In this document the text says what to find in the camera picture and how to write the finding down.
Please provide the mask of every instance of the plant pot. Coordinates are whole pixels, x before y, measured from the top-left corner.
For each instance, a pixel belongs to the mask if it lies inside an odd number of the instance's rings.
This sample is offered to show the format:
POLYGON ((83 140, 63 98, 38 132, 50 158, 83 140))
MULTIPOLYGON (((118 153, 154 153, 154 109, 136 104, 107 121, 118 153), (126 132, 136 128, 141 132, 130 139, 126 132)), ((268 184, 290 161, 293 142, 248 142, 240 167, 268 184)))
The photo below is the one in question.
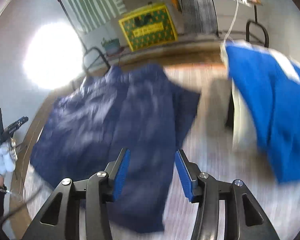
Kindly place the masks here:
POLYGON ((108 43, 104 46, 108 56, 112 56, 120 52, 121 46, 119 39, 114 39, 111 43, 108 43))

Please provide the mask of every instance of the triangular cutout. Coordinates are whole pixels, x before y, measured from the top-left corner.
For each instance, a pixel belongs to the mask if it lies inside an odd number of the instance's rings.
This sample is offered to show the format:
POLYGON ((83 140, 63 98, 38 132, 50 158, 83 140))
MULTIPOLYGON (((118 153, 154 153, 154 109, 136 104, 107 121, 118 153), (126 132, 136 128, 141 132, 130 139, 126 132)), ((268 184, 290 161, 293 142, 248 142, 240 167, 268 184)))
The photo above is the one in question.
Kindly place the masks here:
POLYGON ((251 201, 248 199, 247 195, 242 195, 244 217, 246 220, 246 226, 252 227, 256 225, 262 225, 263 219, 260 216, 259 212, 254 208, 251 201))
POLYGON ((43 224, 48 224, 52 226, 56 226, 59 220, 59 212, 62 200, 62 193, 58 193, 56 197, 51 202, 47 211, 42 216, 40 222, 43 224))

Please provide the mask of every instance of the bright light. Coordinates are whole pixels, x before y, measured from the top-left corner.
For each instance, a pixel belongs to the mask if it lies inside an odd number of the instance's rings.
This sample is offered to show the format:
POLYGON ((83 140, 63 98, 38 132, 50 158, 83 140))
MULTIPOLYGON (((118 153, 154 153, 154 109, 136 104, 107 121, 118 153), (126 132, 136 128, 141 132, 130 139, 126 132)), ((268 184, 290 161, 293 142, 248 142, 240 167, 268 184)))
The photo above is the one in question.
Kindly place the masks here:
POLYGON ((68 84, 82 71, 82 46, 70 25, 44 25, 30 43, 24 69, 38 86, 54 89, 68 84))

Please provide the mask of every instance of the green plant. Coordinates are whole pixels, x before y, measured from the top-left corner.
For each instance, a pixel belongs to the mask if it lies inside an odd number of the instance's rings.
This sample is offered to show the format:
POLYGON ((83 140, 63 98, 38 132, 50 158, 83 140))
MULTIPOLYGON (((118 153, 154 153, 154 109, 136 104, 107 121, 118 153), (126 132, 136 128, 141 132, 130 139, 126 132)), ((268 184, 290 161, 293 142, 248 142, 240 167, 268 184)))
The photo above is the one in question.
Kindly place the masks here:
POLYGON ((101 42, 101 46, 102 47, 105 47, 106 45, 112 43, 113 41, 115 41, 116 39, 111 39, 111 40, 106 40, 105 38, 102 39, 102 42, 101 42))

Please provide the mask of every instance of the green and white striped cloth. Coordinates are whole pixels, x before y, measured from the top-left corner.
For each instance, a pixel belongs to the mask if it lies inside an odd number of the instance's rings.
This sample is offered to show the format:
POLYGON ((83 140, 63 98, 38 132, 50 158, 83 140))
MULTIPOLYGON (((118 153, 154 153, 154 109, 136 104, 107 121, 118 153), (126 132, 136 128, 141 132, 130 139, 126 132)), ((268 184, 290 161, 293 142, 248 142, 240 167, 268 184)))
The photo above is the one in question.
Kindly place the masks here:
POLYGON ((87 34, 127 12, 123 0, 66 0, 76 18, 76 28, 87 34))

